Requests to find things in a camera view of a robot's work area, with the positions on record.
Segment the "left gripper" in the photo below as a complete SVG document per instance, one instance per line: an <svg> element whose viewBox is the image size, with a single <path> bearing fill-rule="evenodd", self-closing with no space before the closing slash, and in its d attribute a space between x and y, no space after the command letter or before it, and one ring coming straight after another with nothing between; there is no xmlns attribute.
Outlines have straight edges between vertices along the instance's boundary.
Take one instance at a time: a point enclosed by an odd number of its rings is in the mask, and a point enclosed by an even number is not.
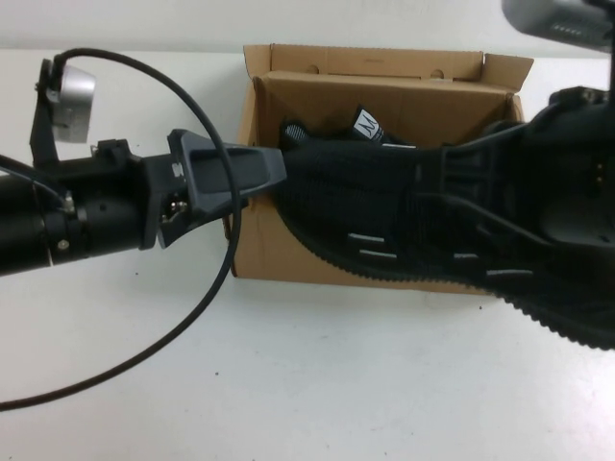
<svg viewBox="0 0 615 461"><path fill-rule="evenodd" d="M111 168L101 197L111 201L104 222L113 244L149 250L160 228L160 246L167 249L189 232L233 213L230 180L213 141L186 130L172 131L167 141L171 155L144 158L134 155L125 139L98 143L98 158ZM242 199L286 179L280 150L230 143L225 148ZM184 175L174 171L179 163Z"/></svg>

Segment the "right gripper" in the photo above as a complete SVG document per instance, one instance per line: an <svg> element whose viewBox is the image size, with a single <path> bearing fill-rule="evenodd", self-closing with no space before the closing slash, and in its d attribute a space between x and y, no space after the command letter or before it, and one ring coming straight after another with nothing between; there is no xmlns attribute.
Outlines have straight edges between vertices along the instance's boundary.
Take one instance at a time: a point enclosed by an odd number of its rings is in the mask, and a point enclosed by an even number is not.
<svg viewBox="0 0 615 461"><path fill-rule="evenodd" d="M459 145L417 152L417 191L488 180L497 202L614 200L614 102L586 86L559 90L528 122L499 121Z"/></svg>

